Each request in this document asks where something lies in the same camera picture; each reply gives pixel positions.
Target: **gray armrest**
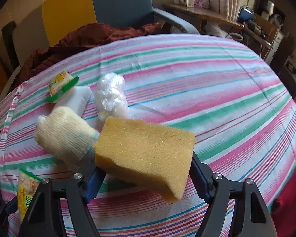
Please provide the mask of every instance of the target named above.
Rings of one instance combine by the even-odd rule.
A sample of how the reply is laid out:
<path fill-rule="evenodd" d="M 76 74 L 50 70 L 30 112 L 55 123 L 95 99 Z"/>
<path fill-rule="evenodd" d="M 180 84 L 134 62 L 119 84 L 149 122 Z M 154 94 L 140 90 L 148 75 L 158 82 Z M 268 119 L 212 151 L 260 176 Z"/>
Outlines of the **gray armrest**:
<path fill-rule="evenodd" d="M 153 14 L 155 16 L 165 20 L 166 22 L 170 23 L 171 25 L 173 25 L 174 27 L 179 29 L 182 33 L 198 34 L 198 35 L 200 34 L 191 23 L 189 23 L 186 20 L 183 20 L 183 19 L 181 19 L 181 18 L 177 17 L 176 15 L 173 15 L 169 12 L 154 8 Z"/>

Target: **sponge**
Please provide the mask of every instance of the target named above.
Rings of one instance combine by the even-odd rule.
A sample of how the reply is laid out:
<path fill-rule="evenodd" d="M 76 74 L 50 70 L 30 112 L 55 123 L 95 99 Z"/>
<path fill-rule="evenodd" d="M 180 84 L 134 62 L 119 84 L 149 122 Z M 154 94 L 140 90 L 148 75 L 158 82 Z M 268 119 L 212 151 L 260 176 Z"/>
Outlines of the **sponge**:
<path fill-rule="evenodd" d="M 163 196 L 182 199 L 195 136 L 141 120 L 108 117 L 97 142 L 95 163 L 106 173 Z"/>

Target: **screw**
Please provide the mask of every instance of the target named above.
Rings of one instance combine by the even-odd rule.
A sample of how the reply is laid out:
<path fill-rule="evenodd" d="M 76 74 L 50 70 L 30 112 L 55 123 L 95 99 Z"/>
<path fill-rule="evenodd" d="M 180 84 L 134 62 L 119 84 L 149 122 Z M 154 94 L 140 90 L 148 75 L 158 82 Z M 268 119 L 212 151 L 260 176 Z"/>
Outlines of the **screw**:
<path fill-rule="evenodd" d="M 247 178 L 245 180 L 248 184 L 254 184 L 254 181 L 251 178 Z"/>
<path fill-rule="evenodd" d="M 219 179 L 222 179 L 223 178 L 223 175 L 220 174 L 220 173 L 215 173 L 214 174 L 214 178 L 217 179 L 217 180 L 219 180 Z"/>
<path fill-rule="evenodd" d="M 76 174 L 73 175 L 74 179 L 80 179 L 81 177 L 82 177 L 81 173 L 76 173 Z"/>
<path fill-rule="evenodd" d="M 50 180 L 50 179 L 47 178 L 47 177 L 44 178 L 44 179 L 42 180 L 42 184 L 47 184 L 47 183 L 49 183 L 49 180 Z"/>

